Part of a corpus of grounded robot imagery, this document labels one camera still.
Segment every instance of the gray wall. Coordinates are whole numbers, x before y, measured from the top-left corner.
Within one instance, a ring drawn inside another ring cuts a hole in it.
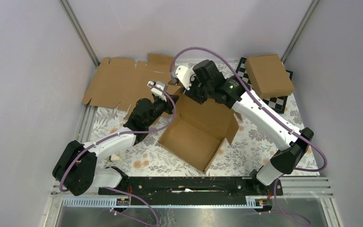
[[[343,223],[363,226],[363,1],[321,1],[286,67]]]
[[[227,59],[282,56],[311,0],[69,0],[96,55],[146,59],[190,46]],[[179,60],[209,55],[187,52]]]
[[[59,1],[0,1],[0,227],[35,227],[93,65]]]

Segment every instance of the robotic arm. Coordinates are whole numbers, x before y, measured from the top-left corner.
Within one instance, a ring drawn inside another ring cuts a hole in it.
[[[303,157],[308,145],[292,132],[299,132],[303,137],[311,140],[313,137],[311,129],[299,130],[263,103],[253,90],[250,91],[252,96],[262,104],[262,108],[266,108],[277,119],[288,124],[292,131],[281,127],[271,116],[254,104],[236,77],[225,79],[213,61],[202,61],[193,69],[179,66],[175,68],[173,77],[176,83],[183,85],[183,93],[191,99],[202,104],[208,98],[213,98],[217,103],[226,105],[250,119],[271,137],[278,151],[258,172],[253,171],[251,174],[262,185],[268,186],[282,174],[290,174]],[[152,87],[154,102],[146,98],[138,100],[123,128],[99,141],[87,142],[84,145],[72,141],[67,145],[52,175],[58,181],[65,178],[63,185],[72,194],[81,195],[90,187],[115,188],[121,181],[121,174],[113,168],[96,168],[97,161],[141,142],[149,133],[149,126],[162,113],[172,113],[173,106],[169,98],[176,102],[178,96],[165,96],[160,90],[165,91],[167,85],[160,81],[149,82],[148,86]],[[78,158],[68,174],[65,174],[71,162],[80,152],[89,147],[91,148]]]

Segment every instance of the floral pattern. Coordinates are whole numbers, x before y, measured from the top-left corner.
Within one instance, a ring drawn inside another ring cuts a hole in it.
[[[226,77],[232,72],[225,64],[216,64]],[[231,63],[235,69],[238,63]],[[95,114],[91,140],[97,140],[117,131],[125,122],[125,111],[98,107]],[[303,122],[297,108],[294,96],[288,97],[285,113],[281,114],[289,122],[303,128]],[[169,122],[161,117],[152,128],[159,128]],[[119,161],[98,163],[99,167],[117,166],[128,175],[132,176],[247,176],[253,169],[259,169],[269,162],[277,151],[270,137],[257,129],[248,119],[239,122],[239,130],[231,144],[225,142],[206,174],[195,169],[176,155],[160,147],[158,140],[161,132],[149,134],[141,143],[132,148],[118,152]],[[317,168],[312,150],[309,149],[297,167]],[[319,175],[294,170],[291,175]]]

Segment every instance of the checkered board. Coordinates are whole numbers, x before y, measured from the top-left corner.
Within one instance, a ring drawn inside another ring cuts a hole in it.
[[[241,58],[239,65],[237,66],[236,72],[244,82],[246,82],[251,87],[250,79],[248,78],[247,71],[245,70],[246,58]],[[293,72],[286,70],[289,73],[290,80],[292,79]],[[283,114],[285,112],[287,96],[277,97],[277,98],[264,98],[264,103],[266,103],[270,108],[272,108],[276,113]]]

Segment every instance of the cardboard box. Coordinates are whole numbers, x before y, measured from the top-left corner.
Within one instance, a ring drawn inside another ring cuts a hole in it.
[[[176,118],[159,139],[159,144],[206,172],[222,143],[225,140],[231,143],[239,129],[233,110],[213,99],[200,105],[182,94],[176,107]]]
[[[260,98],[289,96],[294,86],[277,54],[248,57],[245,67]]]
[[[129,110],[125,117],[127,119],[139,99],[154,100],[151,89],[147,86],[148,81],[167,83],[171,80],[169,66],[172,60],[172,56],[149,53],[148,63],[138,61],[136,65],[134,59],[112,58],[110,61],[106,57],[95,72],[84,94],[83,103],[107,108],[119,105],[119,110]],[[179,88],[169,85],[167,93],[174,94]]]

